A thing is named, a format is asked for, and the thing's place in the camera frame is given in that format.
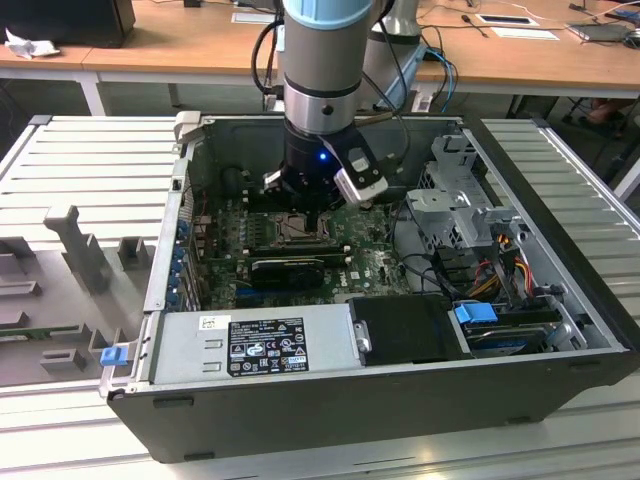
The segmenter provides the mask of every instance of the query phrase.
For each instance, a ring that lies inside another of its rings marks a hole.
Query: paper
[[[60,50],[57,50],[53,43],[48,40],[32,42],[12,34],[9,29],[5,29],[5,33],[7,34],[7,41],[4,42],[4,46],[19,57],[31,60],[33,57],[44,57],[60,53]]]
[[[548,30],[533,30],[529,28],[491,27],[491,30],[502,38],[526,38],[528,40],[560,40]]]
[[[231,22],[233,23],[260,23],[268,24],[275,20],[275,15],[262,14],[262,13],[242,13],[236,12],[231,15]]]

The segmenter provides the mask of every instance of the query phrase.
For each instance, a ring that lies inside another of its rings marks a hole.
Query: floor
[[[5,80],[3,85],[4,91],[0,87],[0,158],[33,115],[89,114],[77,83]],[[260,95],[253,87],[180,85],[178,89],[183,103],[182,109],[208,113],[252,113],[261,109]],[[113,115],[175,115],[179,111],[171,107],[168,88],[163,84],[110,83],[107,84],[106,91]],[[511,97],[506,95],[456,94],[449,111],[473,113],[481,118],[504,118],[510,101]],[[549,116],[549,123],[565,142],[601,175],[608,161],[639,134],[638,127],[630,122],[621,139],[607,141],[596,133],[576,126],[576,122],[564,123],[562,117],[570,107],[569,100],[560,99]],[[581,115],[576,111],[574,119],[577,120]],[[593,167],[596,154],[605,142],[605,148]],[[640,211],[638,192],[630,198],[629,205]]]

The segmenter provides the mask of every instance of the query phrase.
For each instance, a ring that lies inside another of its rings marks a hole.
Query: computer mouse
[[[622,43],[629,48],[640,48],[640,29],[629,32],[622,40]]]

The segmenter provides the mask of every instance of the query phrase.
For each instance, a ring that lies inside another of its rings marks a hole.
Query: black plastic cover
[[[459,360],[462,350],[443,297],[401,295],[349,301],[351,318],[367,326],[372,350],[365,365]]]

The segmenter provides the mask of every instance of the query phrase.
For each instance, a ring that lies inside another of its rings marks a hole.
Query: motherboard
[[[206,308],[344,303],[411,292],[382,206],[327,212],[317,230],[306,232],[303,215],[255,212],[234,199],[194,223]]]

